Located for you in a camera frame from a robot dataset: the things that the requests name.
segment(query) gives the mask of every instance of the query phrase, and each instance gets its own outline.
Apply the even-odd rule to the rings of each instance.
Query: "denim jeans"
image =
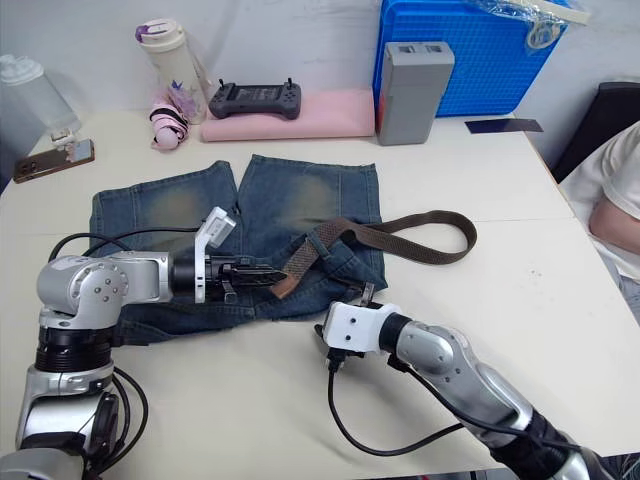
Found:
[[[237,225],[208,253],[275,268],[282,268],[305,234],[326,220],[381,222],[375,165],[321,165],[254,155],[239,190],[229,164],[218,161],[199,172],[100,192],[93,198],[90,227],[92,232],[117,235],[145,227],[199,226],[215,206],[225,209]],[[193,234],[154,232],[125,241],[134,250],[193,256]],[[105,246],[94,255],[117,250]],[[303,319],[326,310],[334,300],[355,298],[358,289],[349,282],[387,286],[379,250],[338,240],[320,254],[321,260],[283,300],[268,289],[253,289],[239,291],[235,304],[196,305],[191,298],[176,298],[168,304],[128,305],[120,315],[118,334],[124,343],[140,344],[256,319]]]

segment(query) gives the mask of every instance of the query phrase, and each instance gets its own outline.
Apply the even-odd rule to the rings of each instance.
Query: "plastic bottle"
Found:
[[[51,84],[38,62],[13,55],[0,57],[0,80],[42,121],[54,143],[73,140],[80,120]]]
[[[189,123],[201,123],[207,112],[206,75],[189,51],[182,26],[167,18],[150,20],[136,28],[136,40],[158,70],[175,106]]]

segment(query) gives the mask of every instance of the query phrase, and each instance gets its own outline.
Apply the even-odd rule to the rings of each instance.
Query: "white shirt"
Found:
[[[603,194],[615,206],[640,220],[640,122],[589,155],[560,187],[587,232],[591,212]],[[591,238],[598,251],[613,261],[621,275],[640,283],[640,255],[593,235]]]

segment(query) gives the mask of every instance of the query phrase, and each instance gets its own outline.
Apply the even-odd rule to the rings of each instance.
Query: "plastic bag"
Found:
[[[568,24],[586,25],[590,17],[576,0],[566,0],[565,3],[568,6],[548,0],[467,0],[467,2],[492,15],[528,22],[530,27],[525,47],[530,53],[553,44]]]

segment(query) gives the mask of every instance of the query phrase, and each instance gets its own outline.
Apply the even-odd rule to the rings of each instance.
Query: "gray box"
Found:
[[[385,45],[376,122],[380,145],[427,140],[454,62],[445,42]]]

